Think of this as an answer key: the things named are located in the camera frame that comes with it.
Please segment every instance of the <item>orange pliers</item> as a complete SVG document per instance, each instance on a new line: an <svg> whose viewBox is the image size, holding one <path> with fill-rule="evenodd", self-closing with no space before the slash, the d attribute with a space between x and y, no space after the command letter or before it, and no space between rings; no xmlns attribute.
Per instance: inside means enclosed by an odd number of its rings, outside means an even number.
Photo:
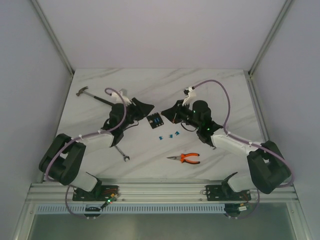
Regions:
<svg viewBox="0 0 320 240"><path fill-rule="evenodd" d="M190 156L200 156L199 153L188 153L188 154L181 154L180 156L169 156L167 159L172 160L179 160L181 163L188 163L188 164L199 164L199 161L190 161L188 159L185 159L186 157Z"/></svg>

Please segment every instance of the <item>hammer head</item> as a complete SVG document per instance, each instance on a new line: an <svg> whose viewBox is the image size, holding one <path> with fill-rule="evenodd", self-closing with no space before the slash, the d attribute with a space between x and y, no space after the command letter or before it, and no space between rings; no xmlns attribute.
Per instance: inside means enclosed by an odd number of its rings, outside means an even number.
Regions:
<svg viewBox="0 0 320 240"><path fill-rule="evenodd" d="M84 90L87 90L87 89L88 89L88 87L85 86L85 87L81 88L75 95L77 95L79 97L79 95L82 94L84 92Z"/></svg>

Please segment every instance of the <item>orange handle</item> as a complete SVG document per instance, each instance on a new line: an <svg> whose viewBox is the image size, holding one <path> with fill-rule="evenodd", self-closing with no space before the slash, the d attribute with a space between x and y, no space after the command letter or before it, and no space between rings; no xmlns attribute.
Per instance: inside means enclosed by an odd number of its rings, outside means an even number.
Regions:
<svg viewBox="0 0 320 240"><path fill-rule="evenodd" d="M188 160L188 159L182 158L182 159L181 159L181 163L199 164L200 162L199 162L199 161L190 161L190 160Z"/></svg>
<svg viewBox="0 0 320 240"><path fill-rule="evenodd" d="M181 154L181 158L186 158L186 157L190 157L190 156L200 156L199 153L194 153L194 152L191 152L191 153L187 153L187 154Z"/></svg>

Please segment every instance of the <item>wrench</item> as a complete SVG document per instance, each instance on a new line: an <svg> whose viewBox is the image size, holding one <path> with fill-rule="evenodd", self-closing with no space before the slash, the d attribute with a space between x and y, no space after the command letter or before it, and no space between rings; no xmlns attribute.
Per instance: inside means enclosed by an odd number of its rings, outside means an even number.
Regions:
<svg viewBox="0 0 320 240"><path fill-rule="evenodd" d="M117 147L117 146L114 146L114 147L115 147L115 149L118 150L119 153L121 153L121 155L123 156L123 160L124 160L125 162L126 162L127 160L130 160L130 157L127 156L127 155L125 155L124 152L121 151L121 149L120 149L119 147Z"/></svg>

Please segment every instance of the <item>marble tabletop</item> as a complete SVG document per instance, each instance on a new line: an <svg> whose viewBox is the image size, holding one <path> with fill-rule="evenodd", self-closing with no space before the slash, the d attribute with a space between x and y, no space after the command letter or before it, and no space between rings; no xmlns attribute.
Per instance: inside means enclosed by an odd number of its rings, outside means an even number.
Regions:
<svg viewBox="0 0 320 240"><path fill-rule="evenodd" d="M76 137L99 130L109 118L111 108L87 95L76 96L88 86L88 92L113 101L104 93L106 87L127 89L127 96L153 104L152 113L172 107L184 99L183 89L204 80L215 79L225 86L231 101L228 129L252 141L262 141L258 121L246 78L240 69L173 69L173 68L106 68L77 69L65 103L58 134ZM196 89L197 99L205 100L211 108L212 119L222 125L227 114L227 99L218 84L207 83ZM223 149L213 150L203 144L195 132L162 117L164 125L152 129L147 119L124 132L118 144L130 156L124 162L114 148L100 149L86 155L81 169L107 179L207 179L222 180L236 171L249 171L245 157ZM166 157L181 153L199 153L198 165L180 163Z"/></svg>

